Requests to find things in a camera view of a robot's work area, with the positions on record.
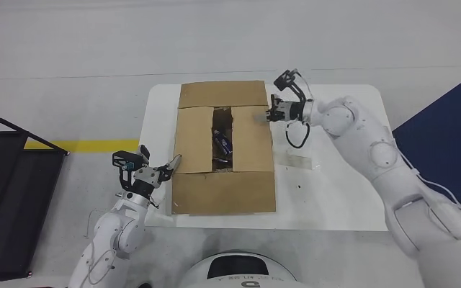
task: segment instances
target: box flap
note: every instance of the box flap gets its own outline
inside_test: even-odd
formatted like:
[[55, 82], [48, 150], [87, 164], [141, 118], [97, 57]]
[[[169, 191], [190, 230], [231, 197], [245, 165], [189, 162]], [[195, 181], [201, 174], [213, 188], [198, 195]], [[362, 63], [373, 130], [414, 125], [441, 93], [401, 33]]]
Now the box flap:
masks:
[[263, 81], [214, 81], [181, 85], [179, 108], [267, 105]]
[[268, 107], [232, 107], [233, 170], [274, 171], [272, 134], [268, 122], [257, 122]]
[[175, 174], [172, 214], [275, 212], [273, 172]]
[[174, 155], [181, 154], [177, 174], [210, 172], [212, 169], [212, 107], [178, 110]]

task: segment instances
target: white robot body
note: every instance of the white robot body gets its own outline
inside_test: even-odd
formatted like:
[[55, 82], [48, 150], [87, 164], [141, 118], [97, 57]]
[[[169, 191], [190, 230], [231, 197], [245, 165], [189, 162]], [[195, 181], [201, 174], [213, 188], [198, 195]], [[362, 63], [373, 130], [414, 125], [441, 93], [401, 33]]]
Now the white robot body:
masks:
[[195, 264], [186, 273], [179, 288], [199, 287], [307, 288], [276, 261], [246, 252], [220, 253]]

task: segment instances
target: navy blue panel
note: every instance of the navy blue panel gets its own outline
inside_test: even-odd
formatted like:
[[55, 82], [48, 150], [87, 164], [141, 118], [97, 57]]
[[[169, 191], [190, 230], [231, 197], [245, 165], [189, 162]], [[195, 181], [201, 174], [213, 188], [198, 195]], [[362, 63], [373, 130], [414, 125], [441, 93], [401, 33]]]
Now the navy blue panel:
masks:
[[423, 178], [461, 199], [461, 84], [393, 131]]

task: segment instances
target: white table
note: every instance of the white table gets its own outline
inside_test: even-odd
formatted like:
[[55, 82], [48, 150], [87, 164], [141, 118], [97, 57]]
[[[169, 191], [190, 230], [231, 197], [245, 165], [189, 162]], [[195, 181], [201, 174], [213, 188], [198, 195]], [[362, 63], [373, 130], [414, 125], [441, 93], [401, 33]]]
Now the white table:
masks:
[[[284, 99], [297, 99], [266, 85], [267, 95], [278, 93]], [[350, 95], [359, 100], [386, 126], [389, 126], [379, 91], [369, 85], [311, 85], [317, 99], [331, 101]], [[174, 135], [181, 85], [154, 86], [144, 116], [140, 143], [151, 152], [151, 166], [164, 165], [174, 152]], [[153, 193], [159, 210], [150, 206], [146, 225], [386, 231], [384, 208], [377, 192], [362, 175], [339, 155], [325, 132], [313, 127], [305, 146], [291, 148], [285, 140], [285, 124], [271, 123], [277, 194], [277, 211], [254, 215], [189, 216], [171, 215], [171, 183], [163, 183]], [[305, 131], [292, 125], [294, 143]]]

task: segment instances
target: black cable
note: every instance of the black cable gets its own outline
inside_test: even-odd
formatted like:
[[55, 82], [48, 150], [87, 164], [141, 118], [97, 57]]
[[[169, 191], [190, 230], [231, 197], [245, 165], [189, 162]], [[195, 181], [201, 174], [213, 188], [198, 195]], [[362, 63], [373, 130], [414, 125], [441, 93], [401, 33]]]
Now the black cable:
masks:
[[296, 148], [296, 149], [299, 149], [301, 147], [304, 146], [305, 144], [305, 141], [308, 139], [309, 137], [309, 134], [310, 134], [310, 125], [308, 123], [305, 123], [305, 125], [308, 127], [308, 130], [304, 136], [304, 139], [303, 141], [301, 142], [301, 144], [299, 146], [296, 146], [295, 144], [293, 144], [291, 141], [290, 141], [290, 138], [288, 137], [288, 127], [291, 125], [292, 123], [288, 124], [287, 125], [287, 129], [285, 130], [285, 137], [287, 138], [287, 142], [293, 147], [293, 148]]

